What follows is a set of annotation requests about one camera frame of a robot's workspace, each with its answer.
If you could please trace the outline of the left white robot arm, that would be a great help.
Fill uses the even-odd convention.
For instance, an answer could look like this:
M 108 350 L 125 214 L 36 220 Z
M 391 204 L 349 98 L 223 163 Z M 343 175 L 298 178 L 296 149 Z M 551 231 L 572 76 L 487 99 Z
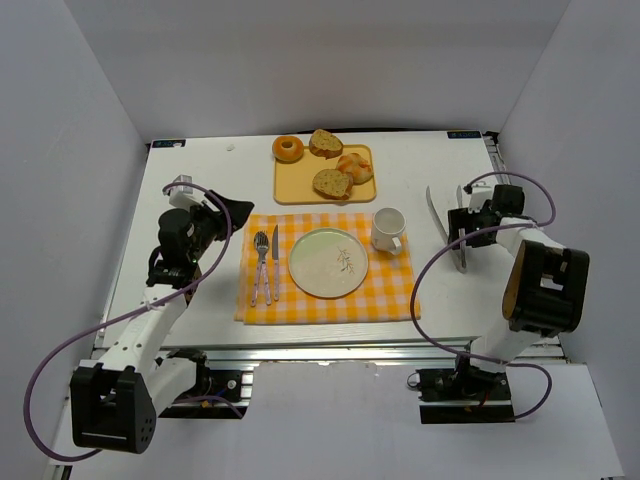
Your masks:
M 221 209 L 196 201 L 184 186 L 168 192 L 171 209 L 158 219 L 158 246 L 148 262 L 143 311 L 91 367 L 70 382 L 72 438 L 76 446 L 140 454 L 160 414 L 180 398 L 209 393 L 213 381 L 205 353 L 160 349 L 194 296 L 202 276 L 199 260 L 214 241 L 241 229 L 250 201 L 221 198 Z

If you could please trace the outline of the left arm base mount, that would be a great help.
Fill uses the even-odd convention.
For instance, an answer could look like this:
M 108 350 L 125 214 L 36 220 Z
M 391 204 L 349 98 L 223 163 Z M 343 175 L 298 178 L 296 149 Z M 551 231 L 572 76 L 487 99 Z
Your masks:
M 165 409 L 160 418 L 166 419 L 241 419 L 247 411 L 243 406 L 241 370 L 212 368 L 206 354 L 195 349 L 178 349 L 164 358 L 157 357 L 158 367 L 169 359 L 189 360 L 196 365 L 196 383 L 178 399 L 204 397 L 195 402 L 174 403 Z

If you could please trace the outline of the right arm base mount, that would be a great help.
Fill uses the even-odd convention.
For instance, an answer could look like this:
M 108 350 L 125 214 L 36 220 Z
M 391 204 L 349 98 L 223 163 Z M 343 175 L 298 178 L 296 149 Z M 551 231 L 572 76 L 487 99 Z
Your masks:
M 464 378 L 453 368 L 420 369 L 407 377 L 418 393 L 423 425 L 513 423 L 515 413 L 505 373 Z

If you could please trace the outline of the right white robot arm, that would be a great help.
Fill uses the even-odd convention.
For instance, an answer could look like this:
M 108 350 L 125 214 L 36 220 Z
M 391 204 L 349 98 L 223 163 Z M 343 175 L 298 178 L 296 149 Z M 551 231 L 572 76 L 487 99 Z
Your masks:
M 447 214 L 452 256 L 466 271 L 466 251 L 499 245 L 514 259 L 501 317 L 456 360 L 455 382 L 469 393 L 494 386 L 506 364 L 543 338 L 574 331 L 580 323 L 590 257 L 524 227 L 525 195 L 512 185 L 483 182 L 460 187 L 458 207 Z

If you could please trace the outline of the glazed ring donut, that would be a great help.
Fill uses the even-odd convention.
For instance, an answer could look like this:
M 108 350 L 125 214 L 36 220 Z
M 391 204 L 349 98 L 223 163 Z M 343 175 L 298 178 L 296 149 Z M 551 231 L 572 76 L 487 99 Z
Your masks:
M 304 144 L 295 136 L 279 136 L 272 144 L 274 158 L 283 163 L 293 163 L 304 155 Z

